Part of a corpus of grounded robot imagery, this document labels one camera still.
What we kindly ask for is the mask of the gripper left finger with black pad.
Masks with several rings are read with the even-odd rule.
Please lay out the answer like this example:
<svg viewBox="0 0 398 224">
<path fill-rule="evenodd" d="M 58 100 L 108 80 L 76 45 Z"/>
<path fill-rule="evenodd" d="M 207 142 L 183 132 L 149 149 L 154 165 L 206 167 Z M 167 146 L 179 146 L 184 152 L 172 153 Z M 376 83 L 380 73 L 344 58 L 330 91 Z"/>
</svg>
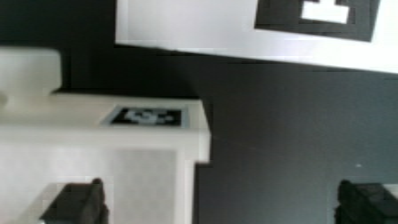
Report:
<svg viewBox="0 0 398 224">
<path fill-rule="evenodd" d="M 69 183 L 39 217 L 39 224 L 108 224 L 103 181 Z"/>
</svg>

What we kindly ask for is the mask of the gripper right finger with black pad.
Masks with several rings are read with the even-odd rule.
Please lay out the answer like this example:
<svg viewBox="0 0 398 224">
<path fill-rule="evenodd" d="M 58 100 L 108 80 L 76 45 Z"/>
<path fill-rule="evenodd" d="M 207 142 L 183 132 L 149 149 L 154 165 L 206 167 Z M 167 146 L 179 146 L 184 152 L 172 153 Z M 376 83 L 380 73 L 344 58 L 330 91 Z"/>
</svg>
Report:
<svg viewBox="0 0 398 224">
<path fill-rule="evenodd" d="M 398 184 L 342 180 L 337 202 L 334 224 L 398 224 Z"/>
</svg>

